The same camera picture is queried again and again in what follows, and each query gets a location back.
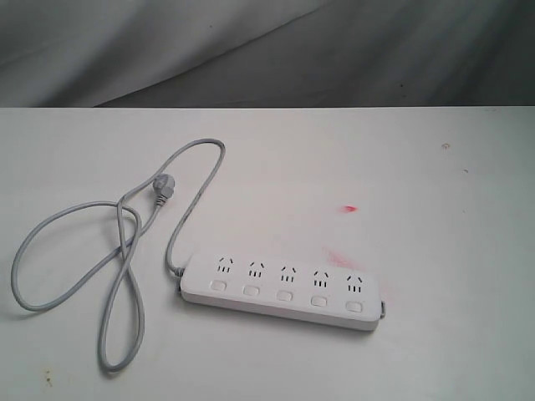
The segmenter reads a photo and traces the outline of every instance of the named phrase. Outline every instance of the white table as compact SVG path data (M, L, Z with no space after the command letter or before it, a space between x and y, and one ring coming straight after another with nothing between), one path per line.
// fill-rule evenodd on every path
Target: white table
M535 394L535 108L0 109L0 399L485 399ZM217 151L171 168L176 198L133 269L145 341L116 378L96 362L118 263L64 305L31 316L13 300L15 251L66 206L116 201L175 149L227 145L176 246L217 247L374 272L387 303L361 334L185 304L166 275L172 228ZM146 218L150 191L132 204ZM340 207L356 206L352 213ZM117 243L113 209L50 226L23 259L33 302L60 294ZM110 354L133 321L115 304Z

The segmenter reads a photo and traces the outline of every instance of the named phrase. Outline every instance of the white power strip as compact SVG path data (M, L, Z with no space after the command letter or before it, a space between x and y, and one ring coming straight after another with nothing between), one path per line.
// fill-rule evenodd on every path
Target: white power strip
M375 330L385 315L369 273L250 256L193 256L181 293L188 302L357 330Z

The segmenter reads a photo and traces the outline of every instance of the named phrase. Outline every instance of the gray cloth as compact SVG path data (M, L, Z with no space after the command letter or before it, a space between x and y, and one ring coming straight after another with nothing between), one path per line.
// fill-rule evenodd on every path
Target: gray cloth
M0 0L0 106L535 104L533 0Z

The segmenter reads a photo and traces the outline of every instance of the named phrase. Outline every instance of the power strip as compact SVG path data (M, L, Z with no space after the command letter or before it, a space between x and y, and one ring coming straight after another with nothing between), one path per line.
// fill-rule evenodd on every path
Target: power strip
M356 330L375 330L385 315L369 273L252 256L194 255L181 294L188 302Z

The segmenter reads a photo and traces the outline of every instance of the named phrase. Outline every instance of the gray cable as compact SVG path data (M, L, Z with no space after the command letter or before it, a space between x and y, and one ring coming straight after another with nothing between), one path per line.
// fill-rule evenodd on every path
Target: gray cable
M143 307L143 301L141 299L140 289L137 285L137 281L134 277L134 273L130 269L130 263L132 261L132 257L135 253L135 248L137 247L138 241L149 229L150 226L152 226L152 223L155 221L156 217L158 216L158 213L161 210L161 207L166 203L167 199L171 197L173 190L169 186L165 187L165 185L170 185L169 183L172 182L174 185L173 179L161 179L161 173L166 169L166 167L174 160L176 159L180 154L182 154L184 151L192 148L193 146L202 145L202 144L213 144L216 145L219 150L219 158L217 159L216 164L214 165L213 169L211 170L211 173L206 178L204 183L202 184L199 191L196 193L195 197L193 198L193 201L186 209L186 212L182 216L182 218L179 220L178 224L176 225L175 230L173 231L171 238L169 240L169 243L167 244L166 249L166 266L167 268L173 272L177 277L181 277L184 268L183 267L177 267L173 265L172 262L172 252L173 247L176 242L176 238L178 237L178 234L182 227L184 226L184 223L186 223L187 218L190 216L191 212L195 208L196 204L201 199L202 194L206 190L206 188L210 185L211 180L216 175L217 171L219 170L219 167L221 166L221 163L223 162L223 158L225 157L225 145L220 140L213 140L213 139L204 139L204 140L194 140L190 142L189 144L181 147L179 150L177 150L169 159L166 160L166 162L161 165L161 167L154 173L149 179L143 181L141 184L136 186L133 190L128 191L126 194L124 194L117 203L109 202L106 200L103 201L95 201L95 202L89 202L84 203L77 206L69 207L68 209L65 209L63 211L60 211L59 213L56 213L49 218L45 219L41 223L39 223L24 239L22 245L18 248L17 254L15 256L15 259L13 260L13 265L11 268L11 290L13 292L13 296L15 297L15 300L17 300L18 304L23 307L24 309L31 311L31 312L45 312L48 311L54 307L57 307L58 305L62 304L63 302L67 301L70 297L72 297L96 272L98 272L103 266L105 266L109 261L111 261L114 257L118 256L119 254L122 256L122 265L117 273L117 276L115 277L113 281L113 285L110 289L110 293L108 295L108 299L106 301L105 307L104 307L104 313L102 315L102 320L100 324L100 330L99 330L99 339L98 339L98 359L99 359L99 365L100 367L107 373L115 373L119 372L120 370L126 368L130 362L134 359L135 355L140 349L141 342L143 341L143 335L145 333L145 309ZM129 201L133 196L138 194L140 191L142 191L144 188L146 188L151 183L155 183L154 187L156 189L156 192L158 194L156 203L155 203L155 209L152 211L152 214L149 217L149 220L145 223L143 226L141 223L141 217L140 214L133 209L130 206L125 205L125 202ZM120 245L116 247L112 252L110 252L104 259L102 259L100 262L98 262L96 265L94 265L85 275L78 280L76 284L74 284L66 293L63 295L57 297L56 299L46 302L43 305L32 305L28 302L26 302L23 299L23 296L21 295L19 289L18 289L18 268L21 261L21 258L23 256L23 253L28 248L28 245L30 242L35 238L35 236L48 224L52 223L53 221L56 221L57 219L66 216L70 213L74 213L76 211L81 211L83 209L87 209L90 207L96 207L96 206L111 206L116 208L117 210L117 225L119 227L119 239L120 239ZM125 239L125 221L123 217L123 211L128 211L130 214L132 214L135 218L135 230L134 235L126 240ZM107 338L107 332L108 332L108 326L110 323L110 314L114 305L115 296L117 295L117 291L119 290L119 285L123 281L123 279L127 277L127 282L130 284L133 292L134 292L134 301L135 306L137 309L137 334L135 337L135 341L130 347L130 350L126 354L126 356L119 361L117 364L111 364L108 361L107 353L106 353L106 338Z

